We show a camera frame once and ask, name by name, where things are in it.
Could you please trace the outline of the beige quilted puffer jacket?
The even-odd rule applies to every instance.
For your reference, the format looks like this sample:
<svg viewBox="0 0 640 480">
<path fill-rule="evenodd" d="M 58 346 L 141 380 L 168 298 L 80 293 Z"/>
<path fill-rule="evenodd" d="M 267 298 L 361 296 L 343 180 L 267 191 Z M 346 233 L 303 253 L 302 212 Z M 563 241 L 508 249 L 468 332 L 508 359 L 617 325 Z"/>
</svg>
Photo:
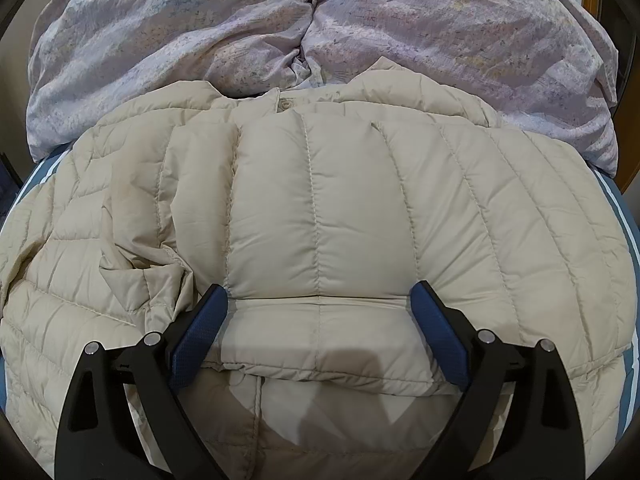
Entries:
<svg viewBox="0 0 640 480">
<path fill-rule="evenodd" d="M 620 403 L 638 271 L 594 170 L 477 96 L 379 60 L 347 84 L 230 99 L 180 81 L 71 145 L 1 231 L 6 418 L 54 471 L 90 341 L 164 330 L 210 285 L 229 314 L 181 401 L 235 479 L 408 477 L 459 399 L 410 312 L 427 281 L 508 344 L 552 340 L 586 442 Z M 80 185 L 109 157 L 101 194 Z"/>
</svg>

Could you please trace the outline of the blue white striped bedsheet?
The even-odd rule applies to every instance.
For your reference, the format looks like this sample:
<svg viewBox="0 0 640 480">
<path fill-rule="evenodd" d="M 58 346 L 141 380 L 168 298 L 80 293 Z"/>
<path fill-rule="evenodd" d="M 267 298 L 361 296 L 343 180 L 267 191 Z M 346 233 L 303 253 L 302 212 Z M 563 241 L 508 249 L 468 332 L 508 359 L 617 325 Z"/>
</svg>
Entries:
<svg viewBox="0 0 640 480">
<path fill-rule="evenodd" d="M 48 184 L 61 184 L 68 179 L 67 174 L 57 177 L 55 174 L 62 170 L 66 172 L 70 166 L 79 162 L 79 152 L 70 145 L 57 148 L 48 158 L 34 169 L 27 179 L 21 191 L 15 193 L 14 205 L 17 206 L 32 190 Z M 639 230 L 634 224 L 631 212 L 623 200 L 620 190 L 611 178 L 596 170 L 594 177 L 599 181 L 603 196 L 610 204 L 615 214 L 620 229 L 626 237 L 626 246 L 631 256 L 634 270 L 639 270 Z M 94 183 L 96 192 L 101 194 L 112 175 L 111 159 L 107 157 L 101 162 L 93 157 L 86 170 L 78 172 L 80 185 Z M 590 438 L 586 442 L 587 470 L 595 471 L 623 448 L 624 434 L 631 425 L 631 419 L 639 408 L 639 379 L 634 368 L 638 365 L 639 343 L 634 338 L 632 344 L 625 349 L 618 358 L 624 363 L 625 381 L 624 388 L 620 390 L 620 403 L 618 407 L 608 415 L 601 427 L 594 427 Z M 335 475 L 339 479 L 398 479 L 400 470 L 388 457 L 381 455 L 367 455 L 361 453 L 351 458 L 343 457 L 338 464 Z"/>
</svg>

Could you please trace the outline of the lilac crumpled duvet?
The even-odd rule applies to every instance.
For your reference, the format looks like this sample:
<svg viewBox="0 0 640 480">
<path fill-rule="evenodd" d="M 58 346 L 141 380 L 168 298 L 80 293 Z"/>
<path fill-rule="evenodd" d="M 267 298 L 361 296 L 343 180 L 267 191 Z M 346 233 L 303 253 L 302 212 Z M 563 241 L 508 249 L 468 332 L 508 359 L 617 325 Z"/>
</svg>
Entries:
<svg viewBox="0 0 640 480">
<path fill-rule="evenodd" d="M 247 98 L 342 84 L 378 58 L 617 169 L 617 51 L 576 0 L 51 0 L 29 49 L 27 145 L 42 159 L 178 80 Z"/>
</svg>

